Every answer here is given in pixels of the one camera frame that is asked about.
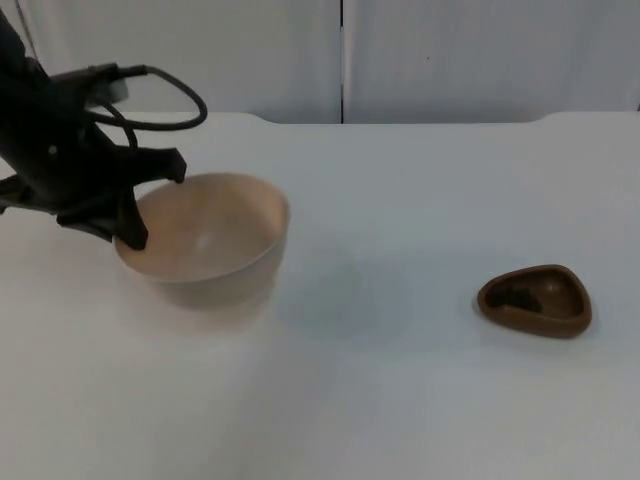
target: table surface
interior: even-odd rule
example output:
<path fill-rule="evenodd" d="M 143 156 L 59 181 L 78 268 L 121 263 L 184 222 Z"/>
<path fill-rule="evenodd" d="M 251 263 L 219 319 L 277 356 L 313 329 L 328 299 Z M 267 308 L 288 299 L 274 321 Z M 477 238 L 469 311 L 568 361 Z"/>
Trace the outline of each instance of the table surface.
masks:
<path fill-rule="evenodd" d="M 251 173 L 287 193 L 277 288 L 262 310 L 181 311 L 108 243 L 7 211 L 0 477 L 636 479 L 639 132 L 635 114 L 214 114 L 142 135 L 177 145 L 191 173 Z M 478 315 L 487 280 L 544 263 L 590 292 L 585 334 L 543 339 Z"/>

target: white backdrop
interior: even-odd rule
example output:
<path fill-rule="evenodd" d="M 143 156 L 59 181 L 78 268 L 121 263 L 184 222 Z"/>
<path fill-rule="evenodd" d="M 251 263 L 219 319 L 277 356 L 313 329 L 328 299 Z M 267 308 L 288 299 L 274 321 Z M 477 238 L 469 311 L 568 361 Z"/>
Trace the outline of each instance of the white backdrop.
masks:
<path fill-rule="evenodd" d="M 20 20 L 20 14 L 14 0 L 0 0 L 0 8 L 2 8 L 5 17 L 7 17 L 7 20 L 9 20 L 11 26 L 15 28 L 15 30 L 22 38 L 24 46 L 27 48 L 27 54 L 33 55 L 33 51 L 31 50 L 31 46 L 29 45 L 29 42 L 27 40 L 27 34 L 25 29 L 23 28 L 22 21 Z"/>
<path fill-rule="evenodd" d="M 20 0 L 51 73 L 117 61 L 168 70 L 216 111 L 273 121 L 340 118 L 337 0 Z M 125 110 L 192 108 L 159 81 Z"/>
<path fill-rule="evenodd" d="M 636 110 L 638 0 L 19 0 L 51 72 L 108 61 L 280 122 L 527 121 Z M 184 110 L 133 81 L 125 110 Z"/>
<path fill-rule="evenodd" d="M 636 110 L 638 0 L 344 0 L 348 122 Z"/>

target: bowl rim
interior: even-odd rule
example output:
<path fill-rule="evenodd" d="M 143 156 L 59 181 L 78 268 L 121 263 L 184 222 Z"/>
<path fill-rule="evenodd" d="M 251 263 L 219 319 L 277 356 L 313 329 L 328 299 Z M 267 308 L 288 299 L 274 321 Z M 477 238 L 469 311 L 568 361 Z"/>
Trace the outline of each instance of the bowl rim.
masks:
<path fill-rule="evenodd" d="M 229 270 L 229 271 L 227 271 L 225 273 L 222 273 L 222 274 L 219 274 L 219 275 L 213 275 L 213 276 L 203 275 L 202 277 L 194 277 L 194 278 L 188 278 L 188 279 L 180 279 L 180 278 L 170 277 L 170 276 L 159 277 L 159 276 L 150 275 L 148 273 L 140 272 L 140 271 L 136 270 L 131 265 L 129 265 L 124 260 L 124 258 L 122 258 L 122 255 L 120 254 L 118 246 L 121 245 L 124 248 L 129 248 L 129 247 L 122 240 L 120 240 L 118 237 L 116 237 L 114 235 L 112 240 L 111 240 L 111 245 L 113 246 L 113 250 L 115 251 L 117 257 L 120 259 L 120 262 L 129 271 L 134 272 L 136 275 L 140 275 L 140 276 L 142 276 L 142 277 L 144 277 L 144 278 L 146 278 L 148 280 L 151 280 L 153 282 L 156 282 L 156 283 L 175 284 L 175 285 L 221 280 L 221 279 L 226 278 L 226 277 L 237 275 L 238 273 L 241 273 L 244 270 L 246 270 L 249 267 L 251 267 L 252 265 L 258 263 L 260 260 L 262 260 L 267 255 L 269 255 L 269 253 L 271 253 L 273 250 L 279 248 L 281 246 L 281 244 L 286 240 L 287 234 L 288 234 L 288 231 L 289 231 L 289 225 L 290 225 L 290 222 L 291 222 L 291 206 L 289 204 L 289 199 L 287 198 L 285 193 L 282 191 L 282 189 L 280 189 L 279 187 L 277 187 L 273 183 L 271 183 L 271 182 L 269 182 L 267 180 L 264 180 L 264 179 L 262 179 L 260 177 L 256 177 L 254 175 L 250 175 L 250 174 L 246 174 L 246 173 L 236 173 L 236 172 L 198 173 L 198 174 L 190 175 L 190 176 L 186 177 L 182 184 L 184 184 L 184 183 L 186 183 L 186 182 L 188 182 L 189 180 L 192 180 L 192 179 L 204 178 L 204 177 L 237 177 L 237 178 L 244 178 L 244 179 L 247 179 L 247 180 L 257 181 L 257 182 L 265 185 L 266 187 L 268 187 L 270 190 L 273 190 L 276 194 L 278 194 L 280 196 L 280 198 L 282 200 L 282 205 L 283 205 L 284 210 L 285 210 L 284 228 L 282 230 L 281 235 L 278 236 L 278 238 L 274 242 L 272 242 L 267 248 L 265 248 L 262 252 L 260 252 L 260 254 L 256 255 L 255 257 L 252 257 L 246 263 L 243 263 L 239 267 L 236 267 L 236 268 L 234 268 L 232 270 Z M 157 192 L 159 192 L 159 191 L 161 191 L 163 189 L 175 187 L 176 185 L 179 186 L 181 184 L 176 184 L 174 182 L 165 182 L 162 185 L 158 186 L 157 188 L 154 188 L 152 190 L 149 190 L 148 192 L 145 192 L 139 198 L 136 198 L 136 202 L 139 202 L 139 201 L 143 200 L 144 198 L 147 198 L 147 197 L 151 196 L 152 194 L 157 193 Z"/>

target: ceramic bowl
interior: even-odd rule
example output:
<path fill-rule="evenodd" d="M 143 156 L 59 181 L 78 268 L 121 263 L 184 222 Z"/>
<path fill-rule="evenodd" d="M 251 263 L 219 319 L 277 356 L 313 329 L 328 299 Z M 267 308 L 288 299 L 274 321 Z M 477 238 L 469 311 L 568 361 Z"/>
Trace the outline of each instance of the ceramic bowl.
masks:
<path fill-rule="evenodd" d="M 149 230 L 146 249 L 132 250 L 117 238 L 115 249 L 167 300 L 223 306 L 270 288 L 290 217 L 278 188 L 249 175 L 197 175 L 151 191 L 138 207 Z"/>

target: brown dish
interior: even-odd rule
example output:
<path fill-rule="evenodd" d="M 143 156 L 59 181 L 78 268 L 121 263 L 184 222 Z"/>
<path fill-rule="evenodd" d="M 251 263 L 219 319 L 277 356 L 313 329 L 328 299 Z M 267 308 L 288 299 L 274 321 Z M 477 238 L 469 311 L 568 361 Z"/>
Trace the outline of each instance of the brown dish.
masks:
<path fill-rule="evenodd" d="M 478 293 L 490 320 L 523 332 L 572 338 L 591 323 L 591 303 L 578 277 L 561 265 L 525 268 L 494 278 Z"/>

